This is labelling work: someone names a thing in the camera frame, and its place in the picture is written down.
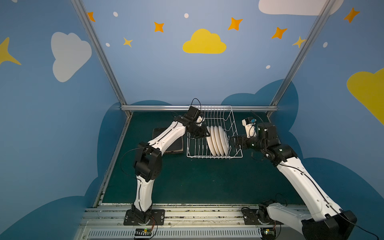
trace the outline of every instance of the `orange star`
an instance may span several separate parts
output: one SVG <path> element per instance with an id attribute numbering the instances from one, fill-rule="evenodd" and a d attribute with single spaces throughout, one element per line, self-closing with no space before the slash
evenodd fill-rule
<path id="1" fill-rule="evenodd" d="M 280 38 L 283 36 L 283 33 L 287 30 L 288 28 L 286 29 L 280 29 L 280 28 L 277 28 L 276 29 L 276 33 L 275 35 L 272 37 L 272 38 Z"/>
<path id="2" fill-rule="evenodd" d="M 239 24 L 241 23 L 241 21 L 243 21 L 243 20 L 242 19 L 236 20 L 236 19 L 232 18 L 232 23 L 229 26 L 228 30 L 236 29 L 238 31 L 239 30 Z"/>
<path id="3" fill-rule="evenodd" d="M 161 31 L 163 33 L 163 25 L 164 23 L 157 23 L 155 22 L 155 31 Z"/>
<path id="4" fill-rule="evenodd" d="M 89 19 L 93 22 L 96 22 L 95 19 L 93 18 L 93 12 L 88 13 Z"/>
<path id="5" fill-rule="evenodd" d="M 353 18 L 359 14 L 360 12 L 355 11 L 355 8 L 352 8 L 351 12 L 344 18 L 344 20 L 348 20 L 349 23 L 352 22 Z"/>

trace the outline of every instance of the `dish rack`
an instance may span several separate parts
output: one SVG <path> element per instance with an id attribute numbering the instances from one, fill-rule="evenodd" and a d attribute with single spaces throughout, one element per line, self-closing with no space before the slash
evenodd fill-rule
<path id="1" fill-rule="evenodd" d="M 207 139 L 191 139 L 187 134 L 187 157 L 195 158 L 219 158 L 231 159 L 243 157 L 243 152 L 239 146 L 234 146 L 229 138 L 237 135 L 235 117 L 233 116 L 232 106 L 202 106 L 204 112 L 205 126 L 221 126 L 227 133 L 229 142 L 229 154 L 227 156 L 213 156 L 209 150 Z"/>

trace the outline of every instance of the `cloud decal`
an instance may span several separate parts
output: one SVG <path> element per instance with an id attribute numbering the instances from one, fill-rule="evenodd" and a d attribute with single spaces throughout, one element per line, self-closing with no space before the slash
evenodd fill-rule
<path id="1" fill-rule="evenodd" d="M 336 12 L 344 0 L 336 0 L 331 14 Z M 319 15 L 326 0 L 260 0 L 259 10 L 266 14 Z"/>
<path id="2" fill-rule="evenodd" d="M 384 124 L 384 68 L 376 73 L 358 72 L 347 81 L 347 88 L 382 124 Z"/>
<path id="3" fill-rule="evenodd" d="M 183 45 L 183 50 L 186 53 L 223 53 L 227 46 L 221 42 L 219 35 L 210 33 L 207 29 L 197 30 Z"/>
<path id="4" fill-rule="evenodd" d="M 92 55 L 91 45 L 74 33 L 54 33 L 51 48 L 56 59 L 53 63 L 53 74 L 62 83 L 68 81 Z"/>

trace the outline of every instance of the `stack of plates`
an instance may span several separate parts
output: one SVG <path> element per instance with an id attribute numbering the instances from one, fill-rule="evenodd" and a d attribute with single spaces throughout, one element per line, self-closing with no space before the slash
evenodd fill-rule
<path id="1" fill-rule="evenodd" d="M 207 137 L 209 150 L 213 156 L 227 156 L 229 153 L 229 144 L 227 133 L 219 126 L 207 127 L 210 137 Z"/>

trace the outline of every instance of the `star decal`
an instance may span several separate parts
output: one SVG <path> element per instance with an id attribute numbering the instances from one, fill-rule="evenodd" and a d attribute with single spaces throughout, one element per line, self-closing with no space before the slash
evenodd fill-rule
<path id="1" fill-rule="evenodd" d="M 355 11 L 355 8 L 352 8 L 351 12 L 344 18 L 344 20 L 348 20 L 349 23 L 352 22 L 353 18 L 359 14 L 360 12 Z"/>
<path id="2" fill-rule="evenodd" d="M 276 33 L 275 35 L 272 37 L 272 38 L 280 38 L 283 36 L 283 33 L 287 30 L 288 28 L 286 29 L 280 29 L 280 28 L 277 28 L 276 29 Z"/>
<path id="3" fill-rule="evenodd" d="M 125 38 L 124 38 L 124 40 L 125 40 L 125 43 L 124 43 L 123 45 L 129 45 L 129 46 L 132 48 L 132 46 L 131 46 L 131 42 L 132 42 L 133 40 L 128 41 L 128 40 L 126 40 Z"/>
<path id="4" fill-rule="evenodd" d="M 301 44 L 302 44 L 303 42 L 305 42 L 305 40 L 306 40 L 306 39 L 303 39 L 303 40 L 302 40 L 301 37 L 299 37 L 299 40 L 298 40 L 296 43 L 292 44 L 292 46 L 293 46 L 293 45 L 298 45 L 299 48 L 300 48 Z"/>
<path id="5" fill-rule="evenodd" d="M 0 64 L 5 61 L 10 61 L 16 64 L 21 65 L 19 61 L 17 61 L 14 57 L 12 57 L 8 53 L 8 44 L 9 44 L 9 38 L 6 38 L 1 44 L 0 44 Z"/>
<path id="6" fill-rule="evenodd" d="M 93 12 L 88 13 L 89 20 L 96 22 L 95 19 L 93 18 Z"/>
<path id="7" fill-rule="evenodd" d="M 164 23 L 155 22 L 155 31 L 160 31 L 163 33 L 163 25 L 164 25 Z"/>
<path id="8" fill-rule="evenodd" d="M 243 20 L 242 19 L 236 20 L 236 19 L 232 18 L 232 23 L 229 26 L 228 30 L 236 29 L 238 31 L 239 30 L 239 24 L 241 23 L 241 21 L 243 21 Z"/>

